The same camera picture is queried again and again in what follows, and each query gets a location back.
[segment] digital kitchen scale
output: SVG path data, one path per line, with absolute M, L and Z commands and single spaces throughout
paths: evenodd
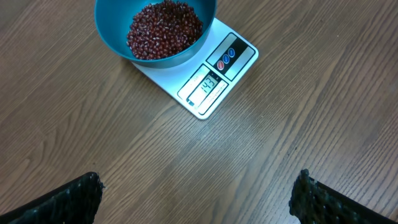
M 207 119 L 258 56 L 257 48 L 215 18 L 205 43 L 185 63 L 134 65 L 197 118 Z

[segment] wooden table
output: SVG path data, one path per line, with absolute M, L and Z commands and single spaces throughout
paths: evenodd
M 299 171 L 398 220 L 398 1 L 219 0 L 260 57 L 199 121 L 96 32 L 0 1 L 0 213 L 90 170 L 96 223 L 298 223 Z

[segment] digital reading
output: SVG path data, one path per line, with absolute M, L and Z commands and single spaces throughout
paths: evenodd
M 217 86 L 218 81 L 213 78 L 211 75 L 207 75 L 207 77 L 199 84 L 198 88 L 191 94 L 189 100 L 192 101 L 195 105 L 199 105 Z

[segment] blue bowl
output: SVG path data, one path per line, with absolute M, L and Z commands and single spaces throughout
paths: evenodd
M 203 22 L 203 35 L 189 48 L 171 57 L 158 60 L 139 60 L 126 45 L 132 17 L 148 5 L 162 2 L 151 0 L 96 0 L 94 18 L 97 31 L 105 44 L 118 55 L 150 68 L 169 68 L 192 58 L 205 43 L 216 14 L 217 0 L 182 0 L 192 6 Z

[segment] red bean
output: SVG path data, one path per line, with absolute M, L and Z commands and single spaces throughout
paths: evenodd
M 202 27 L 202 21 L 186 2 L 164 0 L 148 4 L 133 17 L 126 44 L 138 59 L 161 59 L 195 43 L 202 35 Z

